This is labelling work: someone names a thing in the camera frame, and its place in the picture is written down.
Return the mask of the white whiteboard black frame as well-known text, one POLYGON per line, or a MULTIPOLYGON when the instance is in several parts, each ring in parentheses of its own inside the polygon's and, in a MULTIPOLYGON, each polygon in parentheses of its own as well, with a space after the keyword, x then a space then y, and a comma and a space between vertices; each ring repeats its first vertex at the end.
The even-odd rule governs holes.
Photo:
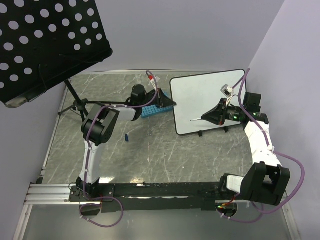
POLYGON ((245 74, 243 69, 175 77, 170 80, 170 95, 176 133, 180 136, 218 129, 219 126, 205 120, 190 121, 216 107, 225 95, 224 85, 233 87, 245 74))

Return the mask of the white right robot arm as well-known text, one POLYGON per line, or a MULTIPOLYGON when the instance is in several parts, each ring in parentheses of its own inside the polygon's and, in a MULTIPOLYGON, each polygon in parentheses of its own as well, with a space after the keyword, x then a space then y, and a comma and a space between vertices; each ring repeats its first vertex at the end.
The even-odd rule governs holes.
POLYGON ((223 199, 230 199, 235 193, 244 200, 277 206, 285 193, 291 173, 282 167, 273 147, 269 134, 269 120, 261 113, 262 96, 247 92, 243 107, 227 105, 221 98, 218 105, 201 116, 201 120, 223 126, 226 121, 239 122, 248 138, 252 167, 245 176, 224 174, 220 179, 218 193, 223 199))

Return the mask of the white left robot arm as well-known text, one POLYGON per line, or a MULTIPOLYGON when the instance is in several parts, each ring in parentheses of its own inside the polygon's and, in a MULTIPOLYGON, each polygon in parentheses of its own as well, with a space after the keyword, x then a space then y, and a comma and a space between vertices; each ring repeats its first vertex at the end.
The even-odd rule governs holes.
POLYGON ((81 126, 84 138, 84 159, 76 186, 87 201, 99 195, 100 162, 106 143, 111 139, 117 122, 136 121, 141 117, 143 108, 155 106, 158 109, 174 107, 177 103, 156 87, 146 92, 143 85, 132 88, 130 97, 124 103, 98 102, 94 104, 81 126))

